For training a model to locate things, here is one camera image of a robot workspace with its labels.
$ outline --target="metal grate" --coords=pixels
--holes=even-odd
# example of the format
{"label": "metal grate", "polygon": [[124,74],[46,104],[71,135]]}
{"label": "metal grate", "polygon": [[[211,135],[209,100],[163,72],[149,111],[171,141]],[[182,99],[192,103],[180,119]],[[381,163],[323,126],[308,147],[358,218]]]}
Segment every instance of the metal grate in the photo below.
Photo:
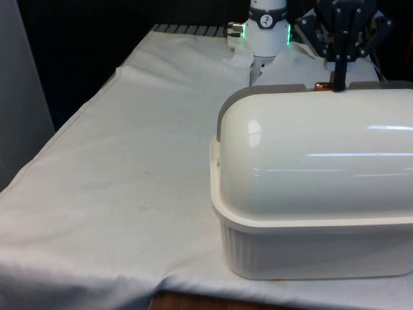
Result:
{"label": "metal grate", "polygon": [[224,27],[155,24],[151,31],[166,34],[194,34],[205,37],[224,37]]}

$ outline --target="container lid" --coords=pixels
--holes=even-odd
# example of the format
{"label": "container lid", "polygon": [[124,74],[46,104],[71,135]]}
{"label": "container lid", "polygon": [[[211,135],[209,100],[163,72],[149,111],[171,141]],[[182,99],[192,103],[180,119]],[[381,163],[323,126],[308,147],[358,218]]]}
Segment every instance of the container lid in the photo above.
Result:
{"label": "container lid", "polygon": [[211,144],[220,215],[261,227],[413,223],[413,90],[357,88],[232,96]]}

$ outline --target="gray wall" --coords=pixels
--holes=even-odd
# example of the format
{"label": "gray wall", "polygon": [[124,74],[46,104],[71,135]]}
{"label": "gray wall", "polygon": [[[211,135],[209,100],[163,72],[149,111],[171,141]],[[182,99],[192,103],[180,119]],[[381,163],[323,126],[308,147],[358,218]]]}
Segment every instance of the gray wall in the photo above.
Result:
{"label": "gray wall", "polygon": [[54,128],[15,0],[0,0],[0,190]]}

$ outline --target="white plastic container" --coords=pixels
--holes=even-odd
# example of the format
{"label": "white plastic container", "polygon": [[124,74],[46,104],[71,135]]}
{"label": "white plastic container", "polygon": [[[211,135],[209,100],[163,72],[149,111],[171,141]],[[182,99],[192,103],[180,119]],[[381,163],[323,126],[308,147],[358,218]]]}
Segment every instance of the white plastic container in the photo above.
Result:
{"label": "white plastic container", "polygon": [[252,87],[224,104],[210,148],[211,195],[235,273],[269,280],[413,270],[413,90],[396,86],[405,89]]}

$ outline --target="circular logo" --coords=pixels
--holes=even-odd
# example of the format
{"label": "circular logo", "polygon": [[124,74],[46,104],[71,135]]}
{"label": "circular logo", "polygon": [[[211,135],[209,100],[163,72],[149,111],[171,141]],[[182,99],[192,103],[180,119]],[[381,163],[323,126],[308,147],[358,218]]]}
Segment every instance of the circular logo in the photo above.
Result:
{"label": "circular logo", "polygon": [[272,25],[272,17],[271,15],[265,14],[261,17],[261,26],[262,27],[270,27]]}

